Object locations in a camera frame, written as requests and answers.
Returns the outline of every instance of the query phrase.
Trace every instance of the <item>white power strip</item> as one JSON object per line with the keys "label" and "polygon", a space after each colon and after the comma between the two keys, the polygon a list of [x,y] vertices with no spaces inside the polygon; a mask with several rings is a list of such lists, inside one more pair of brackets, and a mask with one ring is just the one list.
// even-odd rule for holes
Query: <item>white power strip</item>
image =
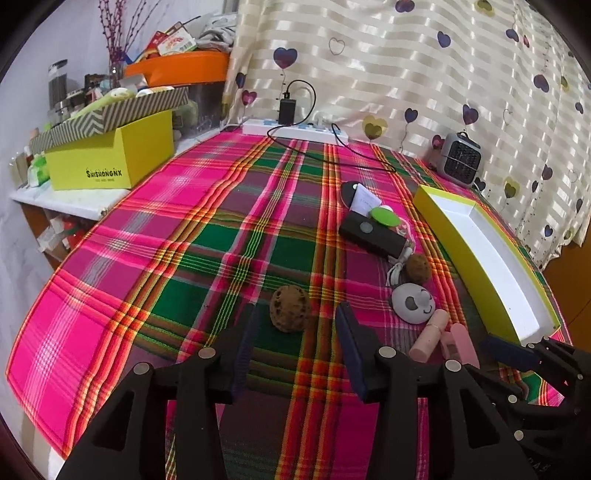
{"label": "white power strip", "polygon": [[[242,125],[242,133],[245,135],[267,135],[267,132],[274,127],[279,126],[276,120],[255,120],[250,119]],[[349,145],[349,136],[342,130],[336,129],[339,139]],[[307,140],[308,142],[326,143],[330,145],[339,145],[335,134],[326,127],[314,127],[313,125],[296,125],[294,127],[281,127],[273,130],[271,135],[277,138],[292,138],[294,140]]]}

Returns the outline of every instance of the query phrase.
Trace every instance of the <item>orange container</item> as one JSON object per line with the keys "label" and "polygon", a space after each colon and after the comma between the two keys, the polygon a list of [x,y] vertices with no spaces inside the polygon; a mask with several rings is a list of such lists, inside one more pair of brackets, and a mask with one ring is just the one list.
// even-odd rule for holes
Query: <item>orange container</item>
{"label": "orange container", "polygon": [[125,76],[143,73],[149,87],[225,82],[229,62],[221,51],[189,51],[128,65]]}

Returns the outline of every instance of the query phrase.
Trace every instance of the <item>white card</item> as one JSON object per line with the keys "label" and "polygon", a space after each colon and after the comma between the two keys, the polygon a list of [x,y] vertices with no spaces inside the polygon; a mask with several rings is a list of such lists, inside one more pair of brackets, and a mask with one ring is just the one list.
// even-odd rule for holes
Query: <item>white card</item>
{"label": "white card", "polygon": [[355,196],[353,197],[353,202],[351,202],[351,210],[353,212],[367,217],[372,209],[380,205],[382,205],[382,200],[379,197],[375,196],[360,183],[357,184]]}

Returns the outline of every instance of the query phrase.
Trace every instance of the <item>plaid tablecloth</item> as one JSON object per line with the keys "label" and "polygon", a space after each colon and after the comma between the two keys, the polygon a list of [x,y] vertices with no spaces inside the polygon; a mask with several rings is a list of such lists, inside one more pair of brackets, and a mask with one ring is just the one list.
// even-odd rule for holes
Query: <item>plaid tablecloth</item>
{"label": "plaid tablecloth", "polygon": [[[377,406],[363,405],[350,389],[335,308],[347,300],[361,323],[405,352],[420,327],[389,307],[387,263],[338,235],[346,213],[343,181],[363,182],[409,222],[417,251],[431,262],[434,277],[426,287],[437,306],[467,325],[475,343],[483,338],[462,281],[412,205],[419,184],[477,194],[376,146],[353,144],[372,161],[332,145],[291,145],[326,162],[238,132],[208,140],[135,189],[56,271],[23,324],[7,376],[33,423],[64,457],[137,362],[183,361],[232,324],[246,302],[268,304],[275,289],[296,284],[309,293],[311,325],[303,334],[285,334],[267,316],[248,389],[219,410],[229,477],[364,478]],[[388,163],[397,173],[344,166]],[[541,274],[538,279],[547,288]],[[568,333],[561,329],[556,337],[568,340]],[[519,382],[529,400],[560,401],[536,375],[481,360]],[[172,477],[172,434],[168,447]],[[424,442],[419,453],[423,478]]]}

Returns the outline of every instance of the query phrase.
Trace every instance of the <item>curtain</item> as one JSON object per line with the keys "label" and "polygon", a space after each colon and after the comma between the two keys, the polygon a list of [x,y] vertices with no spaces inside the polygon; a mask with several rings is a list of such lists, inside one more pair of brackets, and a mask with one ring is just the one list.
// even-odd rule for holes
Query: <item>curtain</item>
{"label": "curtain", "polygon": [[[582,244],[591,84],[527,2],[241,0],[236,35],[228,121],[276,119],[287,83],[303,79],[317,92],[311,121],[356,140],[429,159],[466,130],[483,151],[474,188],[536,264]],[[311,106],[299,85],[296,120]]]}

